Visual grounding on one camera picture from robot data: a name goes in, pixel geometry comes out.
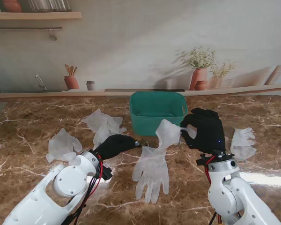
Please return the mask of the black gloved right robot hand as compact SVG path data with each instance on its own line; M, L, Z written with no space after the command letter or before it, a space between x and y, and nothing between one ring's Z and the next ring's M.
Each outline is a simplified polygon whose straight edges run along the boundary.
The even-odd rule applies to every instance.
M181 131L181 136L190 149L207 154L226 151L223 125L217 112L194 108L180 123L182 128L189 125L196 128L196 137L191 138L185 130Z

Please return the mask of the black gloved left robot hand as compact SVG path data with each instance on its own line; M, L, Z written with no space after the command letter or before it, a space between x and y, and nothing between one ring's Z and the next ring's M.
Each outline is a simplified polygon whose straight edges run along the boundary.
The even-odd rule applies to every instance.
M120 153L140 147L140 143L127 135L115 134L109 136L102 144L100 144L94 153L101 157L101 160L116 157Z

